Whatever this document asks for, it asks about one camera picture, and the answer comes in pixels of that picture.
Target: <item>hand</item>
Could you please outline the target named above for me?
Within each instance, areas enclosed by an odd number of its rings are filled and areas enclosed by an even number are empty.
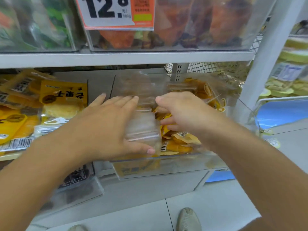
[[[138,97],[113,97],[103,103],[105,97],[105,94],[100,95],[68,123],[38,141],[44,141],[44,145],[51,148],[53,144],[62,154],[65,151],[76,154],[82,163],[127,154],[153,155],[152,147],[124,140],[125,128],[137,107]]]
[[[191,92],[172,92],[156,97],[158,112],[171,113],[172,117],[161,120],[169,130],[189,132],[206,147],[211,148],[213,138],[220,138],[238,125],[216,111]]]

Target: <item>price tag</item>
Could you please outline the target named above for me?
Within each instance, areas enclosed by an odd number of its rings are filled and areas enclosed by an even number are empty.
[[[154,29],[155,0],[76,0],[86,30]]]

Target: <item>left hand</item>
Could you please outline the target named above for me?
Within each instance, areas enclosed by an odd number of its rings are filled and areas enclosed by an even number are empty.
[[[127,154],[153,155],[155,150],[152,147],[124,139],[125,128],[137,107],[138,97],[118,96],[103,103],[105,97],[105,94],[100,95],[67,124],[40,137],[32,145],[39,144],[41,140],[45,148],[56,148],[54,150],[61,154],[75,154],[82,163],[110,160]]]

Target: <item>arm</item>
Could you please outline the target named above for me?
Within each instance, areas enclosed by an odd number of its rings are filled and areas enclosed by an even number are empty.
[[[79,166],[131,153],[153,154],[141,143],[124,141],[137,97],[99,96],[58,130],[35,140],[20,158],[0,171],[0,229],[25,230],[52,191]]]
[[[268,225],[307,229],[308,175],[285,155],[192,93],[169,93],[156,102],[172,114],[162,124],[192,133],[225,161]]]

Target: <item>sneaker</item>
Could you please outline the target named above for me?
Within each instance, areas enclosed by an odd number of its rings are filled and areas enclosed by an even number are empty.
[[[88,231],[88,229],[83,225],[74,225],[68,231]]]
[[[177,219],[176,231],[202,231],[197,214],[191,208],[183,208]]]

